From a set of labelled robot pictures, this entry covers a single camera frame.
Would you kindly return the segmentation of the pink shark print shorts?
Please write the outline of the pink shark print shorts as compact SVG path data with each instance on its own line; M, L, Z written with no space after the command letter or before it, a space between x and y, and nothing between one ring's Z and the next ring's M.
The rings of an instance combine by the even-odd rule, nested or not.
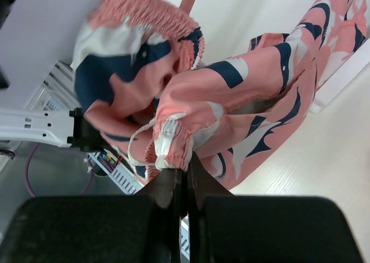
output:
M84 118L142 183L196 154L225 188L248 177L301 125L316 91L367 37L367 0L316 0L288 34L202 66L199 24L165 0L101 0L72 68Z

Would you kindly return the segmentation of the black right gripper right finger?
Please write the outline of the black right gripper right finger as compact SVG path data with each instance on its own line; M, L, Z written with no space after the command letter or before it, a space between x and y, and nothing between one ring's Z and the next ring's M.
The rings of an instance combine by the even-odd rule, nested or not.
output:
M191 262L362 262L338 205L323 197L233 195L193 156Z

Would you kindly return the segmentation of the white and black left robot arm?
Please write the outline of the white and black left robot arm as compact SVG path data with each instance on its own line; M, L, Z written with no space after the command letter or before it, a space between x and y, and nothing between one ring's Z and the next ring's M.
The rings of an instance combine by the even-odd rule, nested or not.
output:
M73 110L1 109L1 139L44 143L82 152L102 151L108 143L83 116Z

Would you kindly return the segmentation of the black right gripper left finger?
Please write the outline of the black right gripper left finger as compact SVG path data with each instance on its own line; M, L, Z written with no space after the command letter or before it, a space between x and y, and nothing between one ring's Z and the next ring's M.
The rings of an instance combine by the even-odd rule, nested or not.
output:
M180 262L183 172L134 195L39 197L15 212L2 262Z

